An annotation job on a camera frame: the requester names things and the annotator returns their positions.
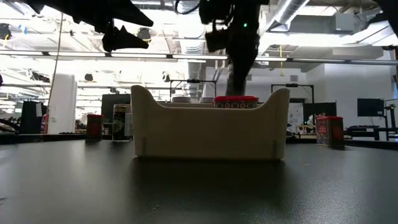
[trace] red tin lid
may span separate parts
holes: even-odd
[[[87,117],[91,117],[91,118],[103,118],[104,115],[98,115],[98,114],[88,114]]]
[[[325,120],[325,119],[340,120],[340,121],[343,120],[342,117],[337,117],[337,116],[325,116],[325,117],[317,118],[317,120]]]
[[[217,96],[214,98],[214,102],[242,102],[242,101],[254,101],[257,102],[259,99],[254,96]]]

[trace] computer monitor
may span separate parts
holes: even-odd
[[[358,99],[359,117],[383,117],[384,100],[382,99]]]

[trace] desk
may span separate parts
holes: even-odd
[[[396,223],[398,152],[287,145],[284,162],[147,161],[132,144],[0,146],[0,223]]]
[[[348,128],[344,135],[361,138],[374,138],[375,141],[380,141],[379,127],[375,128]]]

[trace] cylindrical container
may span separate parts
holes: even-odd
[[[326,146],[344,146],[343,118],[317,118],[317,143]]]
[[[128,142],[132,137],[131,105],[113,106],[112,140],[115,142]]]
[[[89,141],[102,140],[102,127],[104,124],[104,116],[97,114],[87,115],[86,139]]]
[[[253,109],[258,100],[254,96],[217,96],[213,103],[216,108]]]

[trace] ceiling light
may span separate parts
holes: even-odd
[[[0,50],[0,55],[43,55],[42,52],[25,50]]]
[[[344,63],[342,59],[321,59],[321,58],[293,58],[294,62],[317,62],[317,63]]]
[[[8,106],[8,105],[0,105],[0,109],[14,109],[15,106]]]
[[[124,53],[112,53],[112,57],[167,58],[167,55],[166,54],[124,54]]]
[[[396,60],[350,60],[352,64],[360,64],[360,65],[398,65],[398,61]]]
[[[279,57],[256,57],[257,62],[286,62],[287,58]]]
[[[202,59],[202,60],[226,60],[228,57],[224,55],[173,55],[178,59]]]
[[[49,52],[51,56],[57,56],[58,52]],[[105,57],[104,53],[96,52],[59,52],[59,56],[69,57]]]
[[[178,62],[190,62],[190,63],[206,63],[206,60],[196,60],[196,59],[179,59]]]

